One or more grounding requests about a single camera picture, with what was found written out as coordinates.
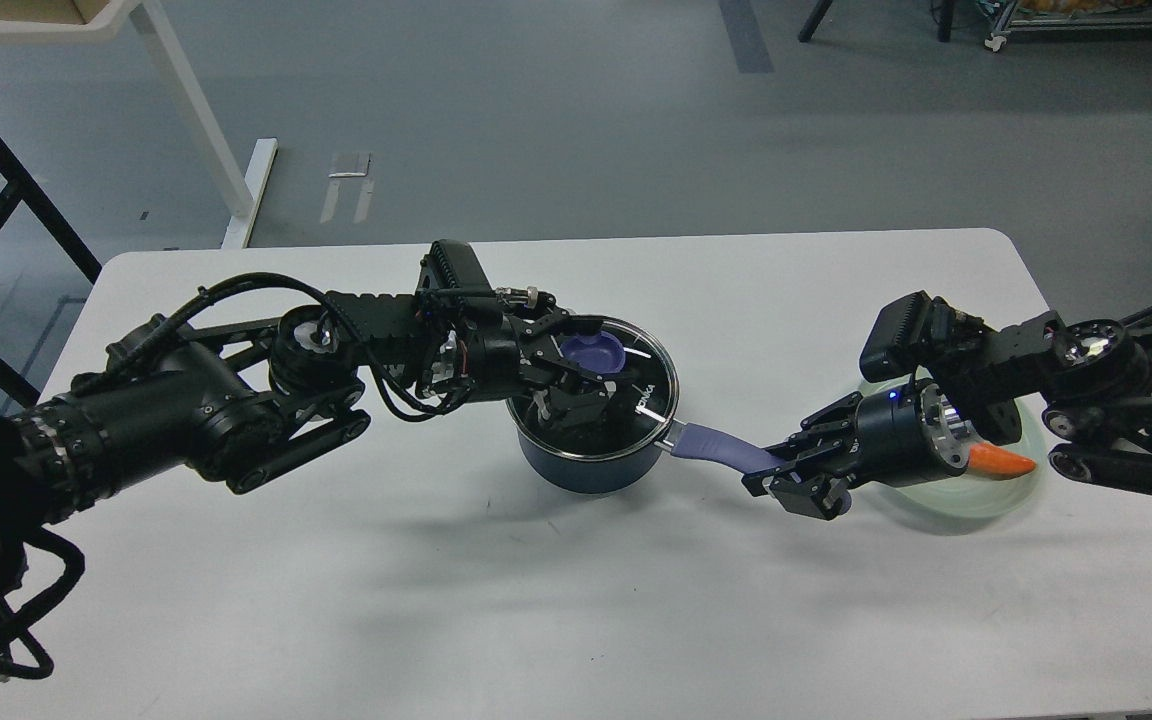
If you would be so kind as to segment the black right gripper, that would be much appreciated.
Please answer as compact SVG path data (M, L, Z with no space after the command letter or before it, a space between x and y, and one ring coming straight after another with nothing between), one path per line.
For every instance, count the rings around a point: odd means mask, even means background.
M960 477L968 467L972 429L937 384L901 384L867 396L852 391L799 420L799 432L774 445L776 454L812 454L852 447L846 477L776 457L771 468L742 475L750 497L772 497L785 511L831 521L851 510L852 488L893 488Z

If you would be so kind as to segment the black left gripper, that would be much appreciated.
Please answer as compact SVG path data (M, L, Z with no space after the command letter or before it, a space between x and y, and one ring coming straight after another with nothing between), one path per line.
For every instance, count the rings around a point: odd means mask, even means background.
M434 342L426 396L495 401L530 393L522 427L532 433L584 429L602 420L626 378L626 361L558 361L556 347L616 348L608 316L558 313L556 297L535 287L429 288L426 324Z

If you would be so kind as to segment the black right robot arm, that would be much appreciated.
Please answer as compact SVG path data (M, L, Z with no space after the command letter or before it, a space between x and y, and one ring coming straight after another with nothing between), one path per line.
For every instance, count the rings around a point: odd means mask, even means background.
M1061 477L1152 497L1152 306L1124 319L1068 324L1047 313L992 329L941 297L914 291L882 306L859 357L869 382L806 416L742 473L751 497L835 520L851 488L958 477L984 444L1020 441L1020 397L1043 397Z

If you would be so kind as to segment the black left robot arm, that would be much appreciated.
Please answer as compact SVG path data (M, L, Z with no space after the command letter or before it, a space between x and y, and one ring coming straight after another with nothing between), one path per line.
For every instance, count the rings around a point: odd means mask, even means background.
M552 293L493 287L452 241L430 247L412 293L252 272L152 316L109 344L103 372L0 415L0 682L54 670L31 628L84 571L52 532L74 511L179 465L237 495L259 488L370 427L361 372L410 423L536 397L544 424L584 427L636 377L604 325Z

